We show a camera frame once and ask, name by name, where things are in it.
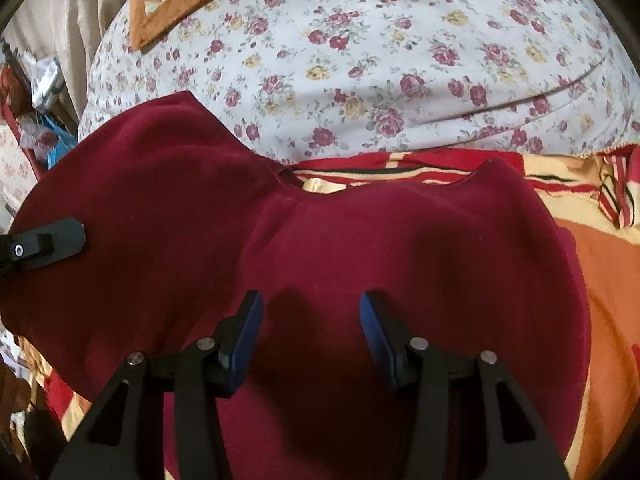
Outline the maroon garment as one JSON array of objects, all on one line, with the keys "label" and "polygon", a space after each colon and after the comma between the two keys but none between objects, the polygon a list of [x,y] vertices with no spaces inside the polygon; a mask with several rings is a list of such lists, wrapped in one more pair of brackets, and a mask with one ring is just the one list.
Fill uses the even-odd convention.
[{"label": "maroon garment", "polygon": [[570,232],[501,160],[450,184],[331,194],[246,148],[189,93],[91,133],[27,196],[21,233],[73,217],[76,256],[1,282],[1,319],[95,398],[130,353],[209,335],[255,289],[265,322],[220,408],[239,479],[384,479],[393,404],[358,315],[364,292],[442,350],[490,350],[570,449],[587,378],[585,281]]}]

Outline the blue item beside bed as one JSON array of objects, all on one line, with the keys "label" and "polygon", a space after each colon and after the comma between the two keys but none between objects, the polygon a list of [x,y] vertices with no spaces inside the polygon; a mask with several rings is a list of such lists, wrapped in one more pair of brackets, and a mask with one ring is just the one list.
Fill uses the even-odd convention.
[{"label": "blue item beside bed", "polygon": [[76,136],[73,136],[66,129],[62,128],[58,121],[51,115],[40,114],[39,120],[40,124],[53,132],[56,137],[54,147],[50,148],[47,156],[48,168],[51,169],[78,144],[78,141]]}]

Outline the clutter pile beside bed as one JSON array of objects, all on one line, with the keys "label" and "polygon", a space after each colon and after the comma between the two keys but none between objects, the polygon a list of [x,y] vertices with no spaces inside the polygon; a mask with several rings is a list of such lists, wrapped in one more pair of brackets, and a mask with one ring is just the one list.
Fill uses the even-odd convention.
[{"label": "clutter pile beside bed", "polygon": [[35,118],[38,124],[43,122],[53,130],[65,131],[65,125],[58,115],[51,112],[40,113],[32,107],[30,81],[4,39],[1,39],[1,54],[4,56],[1,62],[1,119],[9,127],[15,141],[21,141],[17,119],[23,116]]}]

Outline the beige curtain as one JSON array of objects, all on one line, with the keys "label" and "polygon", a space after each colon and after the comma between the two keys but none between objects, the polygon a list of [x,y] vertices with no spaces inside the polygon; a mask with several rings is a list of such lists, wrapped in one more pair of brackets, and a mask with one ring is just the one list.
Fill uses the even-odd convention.
[{"label": "beige curtain", "polygon": [[66,85],[62,104],[74,119],[87,103],[96,49],[125,1],[24,0],[2,32],[14,51],[58,59]]}]

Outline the orange patterned love blanket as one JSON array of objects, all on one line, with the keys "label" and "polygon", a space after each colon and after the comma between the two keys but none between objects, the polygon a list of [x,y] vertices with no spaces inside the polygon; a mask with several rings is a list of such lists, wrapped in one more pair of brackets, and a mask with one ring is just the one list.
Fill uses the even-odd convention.
[{"label": "orange patterned love blanket", "polygon": [[369,183],[450,184],[488,160],[515,169],[575,243],[586,286],[590,344],[577,426],[570,449],[561,455],[570,476],[585,479],[612,451],[639,397],[639,232],[617,229],[597,206],[600,160],[440,151],[285,167],[305,191],[331,194]]}]

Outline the white floral bedsheet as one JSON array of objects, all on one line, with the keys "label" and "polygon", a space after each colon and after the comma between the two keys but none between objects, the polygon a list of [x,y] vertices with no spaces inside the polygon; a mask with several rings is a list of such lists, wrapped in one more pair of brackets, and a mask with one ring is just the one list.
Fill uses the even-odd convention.
[{"label": "white floral bedsheet", "polygon": [[178,91],[279,162],[436,146],[588,155],[639,140],[639,76],[592,0],[212,0],[155,44],[122,8],[79,134]]}]

